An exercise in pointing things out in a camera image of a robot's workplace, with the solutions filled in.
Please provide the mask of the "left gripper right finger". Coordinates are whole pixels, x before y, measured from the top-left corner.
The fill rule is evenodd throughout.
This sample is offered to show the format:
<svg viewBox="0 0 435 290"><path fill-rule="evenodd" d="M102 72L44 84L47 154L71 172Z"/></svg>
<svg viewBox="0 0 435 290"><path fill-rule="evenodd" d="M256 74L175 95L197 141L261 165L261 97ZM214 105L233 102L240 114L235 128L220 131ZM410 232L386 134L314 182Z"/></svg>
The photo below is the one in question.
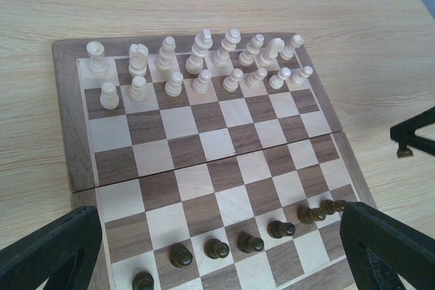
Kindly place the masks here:
<svg viewBox="0 0 435 290"><path fill-rule="evenodd" d="M340 236L358 289L434 288L434 239L363 202L346 202Z"/></svg>

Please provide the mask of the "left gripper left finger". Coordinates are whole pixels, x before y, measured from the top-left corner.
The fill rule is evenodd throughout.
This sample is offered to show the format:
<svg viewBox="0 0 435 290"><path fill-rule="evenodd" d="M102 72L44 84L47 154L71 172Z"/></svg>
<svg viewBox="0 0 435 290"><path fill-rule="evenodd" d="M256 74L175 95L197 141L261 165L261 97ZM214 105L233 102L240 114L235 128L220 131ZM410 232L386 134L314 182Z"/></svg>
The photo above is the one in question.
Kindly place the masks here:
<svg viewBox="0 0 435 290"><path fill-rule="evenodd" d="M102 229L95 206L80 206L1 249L1 288L87 289Z"/></svg>

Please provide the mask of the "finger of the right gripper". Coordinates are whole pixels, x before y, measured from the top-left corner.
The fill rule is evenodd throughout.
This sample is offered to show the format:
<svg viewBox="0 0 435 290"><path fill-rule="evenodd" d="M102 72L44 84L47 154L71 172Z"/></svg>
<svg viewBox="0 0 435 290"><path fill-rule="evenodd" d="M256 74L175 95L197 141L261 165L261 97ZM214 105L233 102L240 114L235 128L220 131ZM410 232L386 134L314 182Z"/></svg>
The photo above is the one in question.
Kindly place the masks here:
<svg viewBox="0 0 435 290"><path fill-rule="evenodd" d="M397 154L413 154L409 146L434 154L434 140L415 134L417 129L434 123L434 110L435 107L432 107L390 128L390 139L398 143Z"/></svg>

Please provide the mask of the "dark pawn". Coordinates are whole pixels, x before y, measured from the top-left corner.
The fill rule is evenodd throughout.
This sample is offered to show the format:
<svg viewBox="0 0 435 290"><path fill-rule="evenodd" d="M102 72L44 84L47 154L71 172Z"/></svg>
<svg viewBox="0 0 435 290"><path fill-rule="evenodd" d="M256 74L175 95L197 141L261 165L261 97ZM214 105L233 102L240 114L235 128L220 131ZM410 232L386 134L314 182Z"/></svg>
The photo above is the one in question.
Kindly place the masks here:
<svg viewBox="0 0 435 290"><path fill-rule="evenodd" d="M267 232L272 238L283 238L293 236L296 226L291 222L271 221L267 226Z"/></svg>
<svg viewBox="0 0 435 290"><path fill-rule="evenodd" d="M264 241L260 237L241 232L237 238L237 247L243 253L257 253L264 249Z"/></svg>
<svg viewBox="0 0 435 290"><path fill-rule="evenodd" d="M186 246L176 244L171 247L169 260L176 268L186 268L193 262L193 255Z"/></svg>
<svg viewBox="0 0 435 290"><path fill-rule="evenodd" d="M297 218L303 224L312 224L317 221L323 221L326 218L326 212L321 207L310 208L305 205L299 205Z"/></svg>
<svg viewBox="0 0 435 290"><path fill-rule="evenodd" d="M230 247L227 243L217 238L209 239L204 246L205 255L211 259L224 259L230 253Z"/></svg>
<svg viewBox="0 0 435 290"><path fill-rule="evenodd" d="M345 200L322 200L320 207L327 215L333 215L335 213L343 212L345 205Z"/></svg>

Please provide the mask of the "dark chess piece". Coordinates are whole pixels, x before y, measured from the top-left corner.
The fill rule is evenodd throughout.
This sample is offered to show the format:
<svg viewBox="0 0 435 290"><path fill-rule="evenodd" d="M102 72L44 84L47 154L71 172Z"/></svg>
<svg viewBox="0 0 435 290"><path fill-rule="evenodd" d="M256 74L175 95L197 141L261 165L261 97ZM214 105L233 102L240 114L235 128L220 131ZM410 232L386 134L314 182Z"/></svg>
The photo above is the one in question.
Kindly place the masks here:
<svg viewBox="0 0 435 290"><path fill-rule="evenodd" d="M133 290L153 290L154 277L147 271L140 271L135 275L132 282Z"/></svg>

